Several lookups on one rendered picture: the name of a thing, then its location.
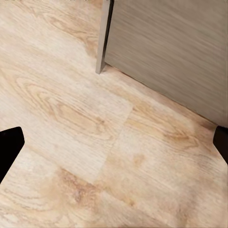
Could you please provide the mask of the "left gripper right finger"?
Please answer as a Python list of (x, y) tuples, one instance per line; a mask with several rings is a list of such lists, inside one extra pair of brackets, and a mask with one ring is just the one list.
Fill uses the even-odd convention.
[(218, 126), (214, 133), (213, 143), (228, 165), (228, 128)]

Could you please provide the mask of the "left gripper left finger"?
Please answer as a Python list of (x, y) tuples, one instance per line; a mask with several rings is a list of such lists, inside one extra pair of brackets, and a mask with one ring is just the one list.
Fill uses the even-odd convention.
[(0, 132), (0, 184), (25, 144), (20, 126)]

